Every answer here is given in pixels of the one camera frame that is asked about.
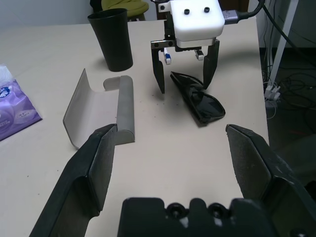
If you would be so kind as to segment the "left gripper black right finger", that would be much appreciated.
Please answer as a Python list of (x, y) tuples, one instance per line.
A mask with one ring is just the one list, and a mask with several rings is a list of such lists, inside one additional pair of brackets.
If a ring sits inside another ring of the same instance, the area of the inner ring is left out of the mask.
[(316, 169), (299, 173), (254, 131), (228, 124), (235, 176), (244, 198), (257, 199), (279, 236), (316, 235)]

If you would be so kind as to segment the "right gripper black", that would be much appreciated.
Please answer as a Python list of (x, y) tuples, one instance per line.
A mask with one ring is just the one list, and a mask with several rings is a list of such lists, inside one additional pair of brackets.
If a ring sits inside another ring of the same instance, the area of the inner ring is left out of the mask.
[(201, 50), (203, 46), (209, 46), (203, 60), (203, 88), (207, 89), (217, 68), (220, 41), (218, 39), (215, 40), (215, 38), (188, 42), (177, 41), (172, 19), (164, 21), (164, 36), (163, 40), (151, 41), (153, 72), (161, 93), (165, 93), (165, 83), (163, 64), (159, 60), (158, 53), (160, 50), (163, 51), (164, 48), (168, 47), (174, 47), (176, 52), (181, 52)]

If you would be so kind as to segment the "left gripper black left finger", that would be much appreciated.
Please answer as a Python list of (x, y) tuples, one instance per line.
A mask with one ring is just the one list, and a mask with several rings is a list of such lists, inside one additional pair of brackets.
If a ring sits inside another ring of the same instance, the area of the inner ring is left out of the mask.
[(103, 210), (116, 145), (117, 125), (95, 130), (63, 169), (30, 235), (83, 237)]

